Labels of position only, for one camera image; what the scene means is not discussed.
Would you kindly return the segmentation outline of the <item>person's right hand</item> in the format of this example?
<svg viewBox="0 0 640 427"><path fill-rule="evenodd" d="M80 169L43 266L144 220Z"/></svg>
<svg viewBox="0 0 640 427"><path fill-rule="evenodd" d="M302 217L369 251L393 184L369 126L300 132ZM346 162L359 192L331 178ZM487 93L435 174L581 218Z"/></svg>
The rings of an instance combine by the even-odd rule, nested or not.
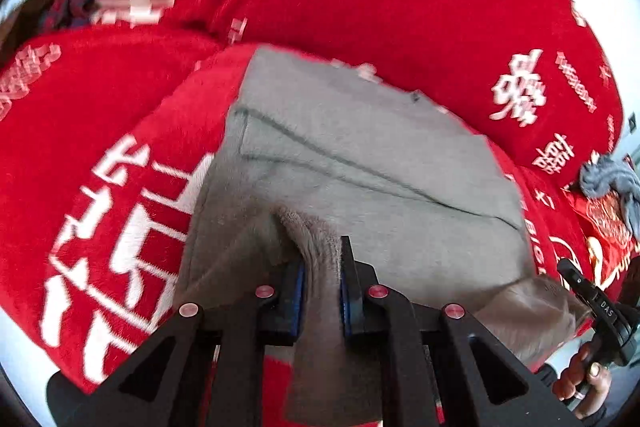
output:
<svg viewBox="0 0 640 427"><path fill-rule="evenodd" d="M573 398L578 386L588 381L590 390L574 410L581 421L592 418L602 409L612 385L611 372L605 366L597 362L586 364L591 351L592 343L584 343L551 387L552 393L563 401Z"/></svg>

